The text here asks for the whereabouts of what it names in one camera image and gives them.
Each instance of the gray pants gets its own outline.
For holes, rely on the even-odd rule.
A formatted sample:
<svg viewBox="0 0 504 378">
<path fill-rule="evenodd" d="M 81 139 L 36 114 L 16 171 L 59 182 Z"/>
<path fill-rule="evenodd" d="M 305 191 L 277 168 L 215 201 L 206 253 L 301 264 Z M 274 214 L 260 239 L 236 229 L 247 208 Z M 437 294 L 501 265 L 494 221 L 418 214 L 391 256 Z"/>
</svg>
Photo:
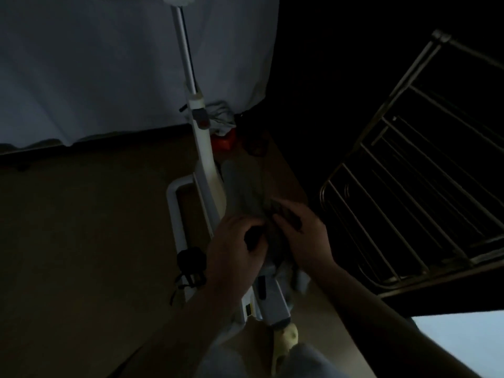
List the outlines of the gray pants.
<svg viewBox="0 0 504 378">
<path fill-rule="evenodd" d="M 294 346 L 283 361 L 278 378 L 344 378 L 318 350 L 307 344 Z M 195 378 L 247 378 L 242 357 L 221 346 L 209 350 Z"/>
</svg>

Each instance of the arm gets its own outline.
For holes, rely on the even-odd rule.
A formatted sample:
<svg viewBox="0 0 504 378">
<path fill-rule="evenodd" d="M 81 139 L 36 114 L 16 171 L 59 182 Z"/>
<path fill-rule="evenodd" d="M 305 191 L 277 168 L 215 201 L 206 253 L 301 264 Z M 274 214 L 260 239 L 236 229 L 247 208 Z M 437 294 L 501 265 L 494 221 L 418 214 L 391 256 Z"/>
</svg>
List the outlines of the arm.
<svg viewBox="0 0 504 378">
<path fill-rule="evenodd" d="M 478 377 L 339 267 L 332 257 L 325 225 L 307 206 L 279 202 L 302 222 L 297 232 L 281 216 L 274 216 L 289 240 L 294 259 L 331 301 L 377 377 Z"/>
<path fill-rule="evenodd" d="M 133 356 L 122 378 L 194 375 L 261 269 L 268 249 L 265 237 L 252 251 L 243 238 L 263 224 L 249 216 L 222 219 L 207 250 L 207 284 Z"/>
</svg>

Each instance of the hand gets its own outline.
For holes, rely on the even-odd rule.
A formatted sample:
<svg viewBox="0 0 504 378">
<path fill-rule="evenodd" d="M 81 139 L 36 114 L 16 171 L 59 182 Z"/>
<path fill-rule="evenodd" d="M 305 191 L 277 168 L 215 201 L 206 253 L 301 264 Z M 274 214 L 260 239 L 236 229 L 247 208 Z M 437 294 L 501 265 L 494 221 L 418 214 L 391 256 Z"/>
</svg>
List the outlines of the hand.
<svg viewBox="0 0 504 378">
<path fill-rule="evenodd" d="M 247 215 L 224 216 L 207 250 L 207 287 L 230 305 L 248 291 L 264 263 L 268 242 L 261 236 L 255 249 L 248 250 L 245 233 L 264 220 Z"/>
<path fill-rule="evenodd" d="M 283 217 L 273 215 L 273 220 L 287 237 L 294 260 L 299 267 L 311 275 L 320 266 L 327 263 L 334 264 L 324 223 L 302 203 L 285 199 L 275 200 L 301 219 L 301 231 L 298 232 Z"/>
</svg>

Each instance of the forearm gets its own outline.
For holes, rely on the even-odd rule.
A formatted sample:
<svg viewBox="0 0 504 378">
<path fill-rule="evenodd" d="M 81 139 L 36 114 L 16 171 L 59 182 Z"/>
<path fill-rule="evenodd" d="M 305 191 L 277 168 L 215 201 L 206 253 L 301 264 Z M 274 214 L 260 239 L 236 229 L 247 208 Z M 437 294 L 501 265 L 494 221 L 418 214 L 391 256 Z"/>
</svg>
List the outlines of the forearm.
<svg viewBox="0 0 504 378">
<path fill-rule="evenodd" d="M 217 292 L 196 293 L 128 362 L 121 378 L 192 376 L 234 309 Z"/>
<path fill-rule="evenodd" d="M 478 376 L 335 263 L 309 274 L 376 376 Z"/>
</svg>

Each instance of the white curtain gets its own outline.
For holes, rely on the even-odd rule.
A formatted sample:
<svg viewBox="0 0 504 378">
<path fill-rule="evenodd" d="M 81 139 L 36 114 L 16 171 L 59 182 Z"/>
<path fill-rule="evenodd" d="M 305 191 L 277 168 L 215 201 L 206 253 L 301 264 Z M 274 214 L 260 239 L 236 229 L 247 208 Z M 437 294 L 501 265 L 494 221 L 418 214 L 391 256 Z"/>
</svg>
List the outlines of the white curtain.
<svg viewBox="0 0 504 378">
<path fill-rule="evenodd" d="M 184 9 L 207 103 L 264 97 L 279 0 L 196 0 Z M 161 0 L 2 0 L 0 143 L 65 145 L 185 123 L 179 47 Z"/>
</svg>

